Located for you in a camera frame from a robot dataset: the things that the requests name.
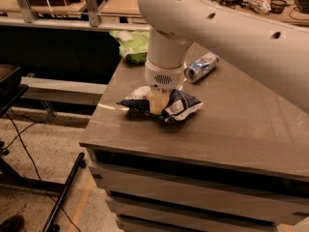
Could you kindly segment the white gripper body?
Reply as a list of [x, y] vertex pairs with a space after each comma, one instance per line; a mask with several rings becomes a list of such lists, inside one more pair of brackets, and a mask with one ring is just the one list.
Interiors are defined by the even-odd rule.
[[164, 91], [176, 89], [183, 83], [183, 66], [175, 69], [163, 69], [147, 60], [145, 80], [152, 88]]

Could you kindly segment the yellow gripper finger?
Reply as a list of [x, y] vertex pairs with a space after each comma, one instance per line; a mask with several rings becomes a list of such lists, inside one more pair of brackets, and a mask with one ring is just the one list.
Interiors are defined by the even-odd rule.
[[159, 115], [169, 102], [170, 93], [152, 89], [149, 94], [150, 112]]

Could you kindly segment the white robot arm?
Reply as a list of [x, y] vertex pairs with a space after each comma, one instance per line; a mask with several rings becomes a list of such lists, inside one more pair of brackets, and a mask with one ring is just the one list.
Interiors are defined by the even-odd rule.
[[138, 0], [151, 25], [145, 79], [172, 90], [182, 82], [185, 54], [197, 43], [309, 110], [309, 31], [223, 8], [210, 0]]

